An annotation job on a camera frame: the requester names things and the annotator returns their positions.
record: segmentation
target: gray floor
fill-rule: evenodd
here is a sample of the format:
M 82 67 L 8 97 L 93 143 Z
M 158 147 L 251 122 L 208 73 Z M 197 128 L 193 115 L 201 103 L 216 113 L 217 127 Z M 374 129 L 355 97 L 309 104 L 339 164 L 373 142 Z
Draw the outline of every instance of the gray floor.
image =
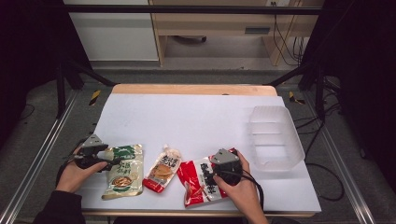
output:
M 291 58 L 288 58 L 288 62 L 293 63 Z M 122 83 L 262 84 L 286 74 L 293 68 L 285 64 L 278 67 L 271 66 L 263 44 L 257 37 L 209 37 L 206 43 L 171 38 L 163 67 L 153 63 L 131 64 L 134 70 L 108 67 L 106 64 L 106 66 L 98 66 L 97 72 Z M 31 220 L 42 209 L 54 189 L 55 176 L 62 163 L 62 157 L 73 148 L 77 140 L 95 128 L 94 124 L 100 117 L 111 88 L 86 76 L 83 78 L 86 84 L 82 91 L 78 91 L 76 104 L 26 197 L 18 213 L 17 222 Z M 310 91 L 300 92 L 296 89 L 295 84 L 298 79 L 298 77 L 293 78 L 277 88 L 278 94 L 284 98 L 286 107 L 295 120 L 314 116 L 307 104 L 301 105 L 289 100 L 290 91 L 294 93 L 296 99 L 305 99 L 306 95 L 312 95 Z M 88 103 L 95 90 L 102 92 L 97 103 L 89 106 Z M 328 102 L 326 107 L 337 103 L 333 95 L 329 95 L 326 100 Z M 51 81 L 32 90 L 27 104 L 22 117 L 28 117 L 19 122 L 5 146 L 0 150 L 1 211 L 7 207 L 17 191 L 55 122 L 57 112 L 55 82 Z M 375 162 L 361 158 L 353 133 L 349 130 L 345 118 L 337 110 L 329 113 L 326 120 L 326 128 L 356 181 L 375 222 L 396 223 L 394 216 L 396 196 L 386 184 Z M 305 121 L 296 121 L 295 125 L 299 126 Z M 318 124 L 314 122 L 298 130 L 305 149 L 314 136 L 310 132 L 317 128 Z M 314 142 L 306 161 L 321 164 L 335 171 L 321 134 Z M 320 195 L 333 198 L 341 192 L 333 176 L 317 167 L 308 167 L 308 170 L 314 187 Z M 302 223 L 360 223 L 349 195 L 345 195 L 339 202 L 329 202 L 319 197 L 319 202 L 322 208 L 321 213 L 310 218 L 296 219 Z M 87 217 L 87 219 L 92 223 L 106 220 L 104 217 Z

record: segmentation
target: food package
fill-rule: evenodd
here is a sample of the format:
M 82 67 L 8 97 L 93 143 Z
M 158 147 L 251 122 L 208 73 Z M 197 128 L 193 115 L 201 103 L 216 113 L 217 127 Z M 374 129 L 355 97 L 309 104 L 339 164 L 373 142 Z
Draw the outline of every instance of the food package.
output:
M 177 149 L 165 145 L 163 147 L 163 152 L 150 168 L 147 176 L 143 179 L 143 185 L 157 193 L 163 192 L 176 174 L 180 163 L 180 152 Z
M 186 188 L 184 205 L 213 202 L 226 198 L 227 194 L 213 180 L 212 156 L 194 161 L 183 161 L 177 175 Z
M 107 173 L 108 187 L 102 195 L 103 200 L 142 193 L 143 150 L 141 145 L 111 147 L 105 150 L 107 160 L 122 158 L 119 165 L 114 165 Z

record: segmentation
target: red snack package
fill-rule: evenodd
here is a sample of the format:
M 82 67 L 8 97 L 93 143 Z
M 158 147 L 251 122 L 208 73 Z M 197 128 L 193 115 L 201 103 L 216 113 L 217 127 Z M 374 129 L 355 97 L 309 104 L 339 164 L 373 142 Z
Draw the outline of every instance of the red snack package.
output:
M 177 170 L 181 184 L 186 188 L 184 206 L 208 203 L 222 198 L 227 194 L 213 180 L 212 156 L 195 161 L 183 161 Z
M 148 175 L 143 179 L 143 185 L 157 193 L 163 192 L 176 174 L 181 163 L 181 156 L 177 149 L 165 145 Z

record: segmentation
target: hand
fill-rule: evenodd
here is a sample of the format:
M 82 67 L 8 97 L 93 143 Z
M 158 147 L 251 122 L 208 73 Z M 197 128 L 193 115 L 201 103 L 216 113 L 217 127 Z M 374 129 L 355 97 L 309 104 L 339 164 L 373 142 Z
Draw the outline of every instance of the hand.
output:
M 79 190 L 82 183 L 88 179 L 88 177 L 102 170 L 106 166 L 107 162 L 101 161 L 84 170 L 79 168 L 74 161 L 71 161 L 64 168 L 64 172 L 61 175 L 56 190 L 75 193 Z
M 249 163 L 239 151 L 238 157 L 241 161 L 244 171 L 250 173 Z M 249 223 L 268 223 L 260 206 L 256 185 L 253 182 L 242 177 L 241 181 L 237 185 L 230 186 L 217 175 L 213 176 L 213 179 L 218 184 L 219 188 L 223 189 L 231 198 L 231 200 L 233 200 L 236 208 L 238 208 L 239 211 L 241 211 L 247 217 Z

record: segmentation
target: white paper sheet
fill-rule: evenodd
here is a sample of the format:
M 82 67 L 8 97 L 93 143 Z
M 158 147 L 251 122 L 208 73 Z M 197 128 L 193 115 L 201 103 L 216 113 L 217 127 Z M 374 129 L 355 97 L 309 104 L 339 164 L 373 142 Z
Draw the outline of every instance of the white paper sheet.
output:
M 111 147 L 142 144 L 144 173 L 168 144 L 190 161 L 235 147 L 250 161 L 252 175 L 262 185 L 264 210 L 320 212 L 317 195 L 304 162 L 289 172 L 262 172 L 254 164 L 248 120 L 257 105 L 284 105 L 281 97 L 234 95 L 111 94 L 95 133 Z M 161 194 L 143 194 L 110 201 L 101 199 L 106 173 L 95 174 L 81 188 L 82 207 L 88 210 L 237 211 L 226 199 L 184 207 L 184 187 L 175 176 Z

